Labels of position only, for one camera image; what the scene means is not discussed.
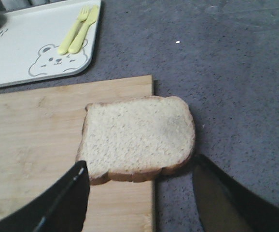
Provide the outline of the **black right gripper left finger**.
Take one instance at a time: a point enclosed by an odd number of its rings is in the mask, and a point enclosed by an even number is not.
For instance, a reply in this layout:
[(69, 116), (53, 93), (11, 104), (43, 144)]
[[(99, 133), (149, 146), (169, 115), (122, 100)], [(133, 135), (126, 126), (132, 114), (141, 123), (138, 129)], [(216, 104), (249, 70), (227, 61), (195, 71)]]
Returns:
[(0, 220), (0, 232), (80, 232), (89, 198), (86, 162), (76, 162), (36, 199)]

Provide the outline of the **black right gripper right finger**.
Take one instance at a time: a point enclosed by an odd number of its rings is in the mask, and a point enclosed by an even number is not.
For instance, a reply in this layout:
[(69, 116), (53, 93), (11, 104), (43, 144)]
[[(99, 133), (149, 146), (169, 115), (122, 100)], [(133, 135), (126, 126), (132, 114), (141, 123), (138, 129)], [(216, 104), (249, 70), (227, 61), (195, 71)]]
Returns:
[(260, 198), (202, 154), (193, 158), (193, 189), (206, 232), (279, 232), (279, 208)]

